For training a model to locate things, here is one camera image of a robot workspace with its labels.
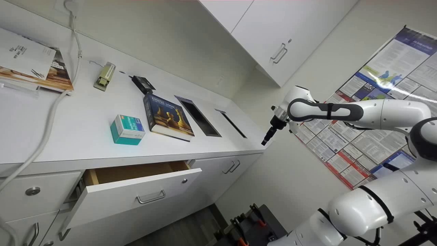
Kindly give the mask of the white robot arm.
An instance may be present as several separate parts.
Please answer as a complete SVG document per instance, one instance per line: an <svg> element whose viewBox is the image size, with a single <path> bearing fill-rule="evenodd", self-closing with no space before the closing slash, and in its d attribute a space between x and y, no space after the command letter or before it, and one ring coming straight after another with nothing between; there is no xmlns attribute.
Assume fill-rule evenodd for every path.
<svg viewBox="0 0 437 246"><path fill-rule="evenodd" d="M359 130L389 130L405 135L415 161L329 201L292 232L267 246L340 246L414 212L437 205L437 119L420 101L367 100L319 102L295 86L273 108L266 135L300 121L337 120Z"/></svg>

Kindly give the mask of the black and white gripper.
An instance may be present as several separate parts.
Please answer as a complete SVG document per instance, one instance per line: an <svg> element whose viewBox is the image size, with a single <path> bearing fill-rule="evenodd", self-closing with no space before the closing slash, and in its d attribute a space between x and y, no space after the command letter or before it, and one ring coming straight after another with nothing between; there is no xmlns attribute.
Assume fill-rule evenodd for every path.
<svg viewBox="0 0 437 246"><path fill-rule="evenodd" d="M276 134L276 130L283 130L288 123L288 115L283 106L272 105L270 109L273 111L273 117L270 120L272 127L265 134L261 142L262 146L270 141L270 138Z"/></svg>

